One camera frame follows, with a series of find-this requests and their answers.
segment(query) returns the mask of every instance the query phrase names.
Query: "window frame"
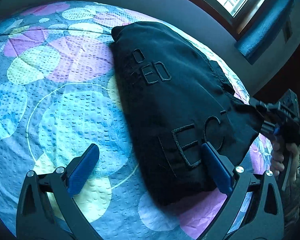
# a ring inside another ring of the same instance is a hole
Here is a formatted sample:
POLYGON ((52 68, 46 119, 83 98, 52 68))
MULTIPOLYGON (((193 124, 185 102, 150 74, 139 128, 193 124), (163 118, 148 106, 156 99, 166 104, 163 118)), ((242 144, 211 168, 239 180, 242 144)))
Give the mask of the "window frame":
POLYGON ((246 33, 260 15, 260 11, 267 6, 267 0, 246 0, 233 17, 217 0, 189 1, 206 11, 236 40, 239 40, 246 33))

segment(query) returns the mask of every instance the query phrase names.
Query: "wall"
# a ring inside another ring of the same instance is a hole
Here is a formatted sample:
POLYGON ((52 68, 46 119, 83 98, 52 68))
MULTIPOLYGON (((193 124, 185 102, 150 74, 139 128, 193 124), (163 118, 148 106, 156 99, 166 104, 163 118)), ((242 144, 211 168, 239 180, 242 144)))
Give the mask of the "wall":
MULTIPOLYGON (((56 0, 2 0, 0 17, 17 9, 56 0)), ((292 14, 293 35, 287 44, 282 32, 261 58, 251 66, 234 48, 235 39, 212 17, 188 0, 87 0, 139 11, 166 21, 207 45, 233 69, 253 95, 284 65, 300 43, 300 4, 292 14)))
POLYGON ((275 103, 288 89, 297 94, 300 112, 300 44, 285 65, 254 97, 263 102, 275 103))

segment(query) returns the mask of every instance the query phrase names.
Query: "black handle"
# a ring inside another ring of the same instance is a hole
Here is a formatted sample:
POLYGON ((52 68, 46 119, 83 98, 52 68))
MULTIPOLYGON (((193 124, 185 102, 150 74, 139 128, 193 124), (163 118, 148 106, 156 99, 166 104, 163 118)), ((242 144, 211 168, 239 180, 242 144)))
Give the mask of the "black handle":
POLYGON ((201 150, 203 162, 209 163, 209 175, 228 198, 197 240, 281 240, 283 208, 273 174, 265 171, 263 175, 257 175, 242 167, 235 168, 209 142, 202 144, 201 150), (253 192, 253 197, 245 218, 238 230, 227 234, 247 192, 253 192))
POLYGON ((17 209, 16 231, 20 240, 103 240, 73 200, 99 160, 99 148, 91 144, 82 156, 72 159, 66 168, 37 175, 29 171, 24 180, 17 209), (47 192, 55 196, 60 211, 70 228, 58 226, 47 192))
POLYGON ((284 157, 283 160, 284 171, 279 173, 277 184, 280 190, 285 191, 289 179, 289 175, 290 175, 291 162, 292 162, 292 154, 286 149, 286 147, 284 148, 283 151, 283 157, 284 157))

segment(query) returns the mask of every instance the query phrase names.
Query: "metal screw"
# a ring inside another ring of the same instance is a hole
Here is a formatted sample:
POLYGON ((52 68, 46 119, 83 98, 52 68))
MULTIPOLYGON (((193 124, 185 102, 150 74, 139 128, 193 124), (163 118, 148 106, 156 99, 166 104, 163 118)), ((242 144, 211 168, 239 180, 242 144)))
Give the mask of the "metal screw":
POLYGON ((272 171, 266 171, 266 174, 267 174, 269 177, 273 176, 272 171))
POLYGON ((64 167, 58 167, 57 169, 56 169, 56 173, 58 173, 58 174, 61 174, 61 173, 63 173, 65 171, 65 168, 64 167))
POLYGON ((235 170, 237 171, 237 173, 243 173, 243 172, 244 172, 244 168, 241 167, 241 166, 237 166, 237 167, 235 168, 235 170))
POLYGON ((32 177, 34 175, 34 171, 28 171, 27 176, 32 177))

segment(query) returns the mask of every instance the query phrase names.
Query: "colorful quilted bedspread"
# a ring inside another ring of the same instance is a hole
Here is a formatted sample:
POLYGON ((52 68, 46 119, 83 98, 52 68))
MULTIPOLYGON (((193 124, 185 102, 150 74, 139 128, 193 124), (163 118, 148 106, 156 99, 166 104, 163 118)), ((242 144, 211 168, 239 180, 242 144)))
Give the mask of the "colorful quilted bedspread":
MULTIPOLYGON (((156 206, 142 181, 114 78, 111 29, 147 15, 97 2, 57 2, 0 22, 0 218, 15 234, 22 183, 66 166, 95 143, 100 160, 74 200, 106 239, 195 239, 226 196, 217 189, 156 206)), ((235 96, 249 95, 226 63, 174 26, 208 59, 216 60, 235 96)), ((242 162, 248 171, 269 168, 271 144, 260 135, 242 162)), ((243 219, 247 194, 231 230, 243 219)), ((52 194, 56 219, 67 229, 52 194)))

